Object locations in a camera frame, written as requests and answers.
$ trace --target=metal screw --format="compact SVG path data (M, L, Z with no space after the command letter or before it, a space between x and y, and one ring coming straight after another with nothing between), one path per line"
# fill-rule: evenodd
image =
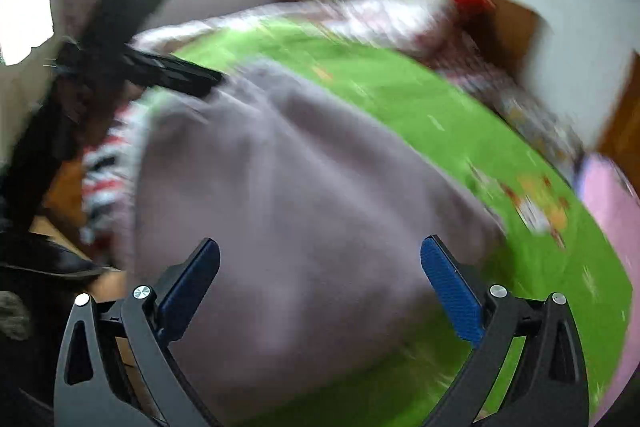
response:
M489 288L489 291L491 292L491 295L497 297L498 299L502 299L503 297L507 296L507 288L505 288L504 286L500 286L499 284L494 284L493 286L491 286L491 288Z
M566 297L561 293L556 292L553 295L551 295L551 298L554 300L556 304L560 304L560 305L566 304Z
M151 288L149 286L138 286L135 290L133 290L133 296L136 299L146 299L151 293Z
M81 293L76 297L76 300L74 302L76 303L76 306L84 306L85 304L87 304L87 302L89 302L89 299L90 298L88 293Z

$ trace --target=wooden furniture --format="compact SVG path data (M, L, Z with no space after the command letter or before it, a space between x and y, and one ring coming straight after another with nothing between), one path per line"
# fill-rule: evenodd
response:
M471 19L465 30L482 56L517 79L542 22L531 8L514 0L492 0L495 9Z
M635 53L618 108L598 151L611 158L640 192L640 55Z
M81 160L64 163L44 200L44 206L65 216L75 227L84 225L81 192L83 177Z

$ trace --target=pink fabric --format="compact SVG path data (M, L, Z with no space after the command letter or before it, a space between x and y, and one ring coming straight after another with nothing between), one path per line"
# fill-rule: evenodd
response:
M640 363L640 204L616 166L601 156L587 160L580 199L615 249L634 288L620 364L602 397L595 425L613 405Z

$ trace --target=bed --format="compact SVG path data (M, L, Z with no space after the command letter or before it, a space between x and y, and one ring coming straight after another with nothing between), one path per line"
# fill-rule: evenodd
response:
M517 78L540 19L511 0L491 1L495 9L470 18L465 29L488 62ZM248 16L256 22L264 14L280 13L266 8ZM544 299L562 288L575 303L572 310L584 344L595 413L623 349L631 285L606 238L557 172L491 111L415 58L361 42L337 42L314 32L317 27L308 20L269 17L257 26L228 22L227 18L223 30L218 22L160 28L142 35L138 44L222 71L250 55L267 55L367 112L471 190L500 215L507 231L507 248L485 265L485 277L524 297ZM372 84L371 79L381 74L393 84ZM380 100L385 103L374 103ZM49 200L52 206L56 191L67 197L80 193L77 175L74 179L61 174L60 180L62 185L53 188ZM78 198L72 208L58 208L77 216L77 203ZM602 318L598 325L593 324L594 315ZM440 333L430 335L430 330ZM514 342L486 413L499 406L521 347ZM442 359L435 359L435 353ZM436 315L365 374L347 376L245 423L293 425L313 418L313 425L344 425L346 419L363 427L419 425L467 353L444 316ZM394 384L381 389L379 382L389 378Z

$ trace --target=blue gripper pad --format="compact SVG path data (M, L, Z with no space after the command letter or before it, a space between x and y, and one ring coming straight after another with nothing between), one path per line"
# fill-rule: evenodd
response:
M420 264L456 334L478 347L484 337L482 306L437 237L430 235L422 242Z
M220 269L220 248L212 239L204 239L187 261L170 266L162 274L156 289L158 343L166 346L179 341L200 302Z

